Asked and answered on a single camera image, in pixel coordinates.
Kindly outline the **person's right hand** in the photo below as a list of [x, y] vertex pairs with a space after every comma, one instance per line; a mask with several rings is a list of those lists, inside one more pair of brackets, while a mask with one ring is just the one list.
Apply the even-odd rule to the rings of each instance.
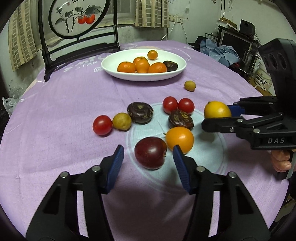
[[288, 151], [273, 150], [270, 153], [271, 163], [276, 172], [284, 173], [291, 169], [292, 164], [289, 161], [290, 153]]

